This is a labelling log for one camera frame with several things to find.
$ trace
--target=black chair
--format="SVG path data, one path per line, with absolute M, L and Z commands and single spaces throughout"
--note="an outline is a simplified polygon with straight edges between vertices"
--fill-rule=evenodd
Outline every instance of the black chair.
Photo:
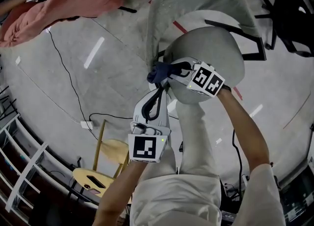
M 265 48 L 275 48 L 277 36 L 283 41 L 287 50 L 302 57 L 314 57 L 314 14 L 310 12 L 303 0 L 275 0 L 274 5 L 269 0 L 263 0 L 262 8 L 269 14 L 257 15 L 255 18 L 270 18 L 273 21 L 271 45 Z

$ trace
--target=concrete floor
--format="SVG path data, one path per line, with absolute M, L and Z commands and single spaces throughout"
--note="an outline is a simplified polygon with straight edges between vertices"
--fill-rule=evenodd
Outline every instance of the concrete floor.
M 51 28 L 55 45 L 72 75 L 74 87 L 87 119 L 94 112 L 132 117 L 136 102 L 149 92 L 144 63 L 146 22 L 150 0 L 126 0 L 126 6 L 138 9 L 130 14 L 121 10 L 106 13 L 97 19 L 80 18 L 62 22 Z M 248 0 L 254 14 L 262 14 L 260 0 Z M 188 14 L 178 22 L 187 30 L 203 27 L 204 19 L 216 20 L 217 12 Z M 223 22 L 236 24 L 229 16 Z M 264 41 L 271 37 L 271 21 L 258 20 Z M 162 45 L 167 46 L 182 33 L 171 26 Z M 104 42 L 88 69 L 84 63 L 97 41 Z M 236 37 L 242 51 L 254 45 Z M 35 39 L 11 49 L 0 50 L 5 83 L 17 98 L 16 107 L 23 119 L 50 148 L 69 163 L 82 157 L 82 166 L 92 168 L 96 139 L 81 128 L 83 120 L 77 97 L 69 77 L 54 49 L 50 35 L 43 31 Z M 21 62 L 17 66 L 16 58 Z M 266 51 L 267 61 L 245 62 L 244 80 L 237 86 L 238 100 L 248 113 L 262 109 L 254 120 L 266 138 L 274 172 L 279 180 L 290 173 L 306 156 L 309 126 L 314 120 L 313 59 L 289 53 L 281 40 L 274 51 Z M 223 182 L 235 184 L 239 163 L 232 147 L 232 125 L 217 99 L 202 104 L 207 113 L 214 157 Z M 93 116 L 98 124 L 104 117 Z M 127 141 L 130 121 L 106 117 L 105 139 Z M 177 120 L 170 119 L 172 143 L 180 163 L 178 148 L 182 141 Z M 93 130 L 98 136 L 99 129 Z M 244 173 L 248 164 L 243 160 Z M 117 165 L 100 156 L 98 171 L 113 175 Z

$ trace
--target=chair backrest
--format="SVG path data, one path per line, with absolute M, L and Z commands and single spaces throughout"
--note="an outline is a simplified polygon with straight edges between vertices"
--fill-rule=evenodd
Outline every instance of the chair backrest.
M 169 25 L 197 10 L 221 11 L 235 18 L 246 34 L 260 37 L 246 0 L 152 0 L 146 40 L 146 62 L 149 67 L 156 59 L 160 38 Z

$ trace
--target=person's arm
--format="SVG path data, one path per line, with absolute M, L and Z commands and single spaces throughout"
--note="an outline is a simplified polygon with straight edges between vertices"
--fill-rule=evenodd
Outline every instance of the person's arm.
M 269 164 L 267 144 L 250 115 L 230 91 L 221 89 L 217 97 L 229 115 L 237 139 L 248 160 L 250 172 L 259 165 Z
M 0 16 L 10 12 L 16 6 L 26 2 L 26 0 L 7 0 L 0 3 Z
M 100 201 L 93 226 L 117 225 L 146 166 L 145 162 L 131 161 L 114 180 Z

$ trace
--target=white pants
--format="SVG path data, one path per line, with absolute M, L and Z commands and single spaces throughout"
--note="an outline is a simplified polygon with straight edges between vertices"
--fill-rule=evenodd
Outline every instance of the white pants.
M 199 104 L 177 102 L 180 127 L 183 135 L 183 159 L 180 174 L 217 177 L 212 148 L 202 120 L 204 111 Z M 176 174 L 175 154 L 169 140 L 160 163 L 149 163 L 140 181 Z

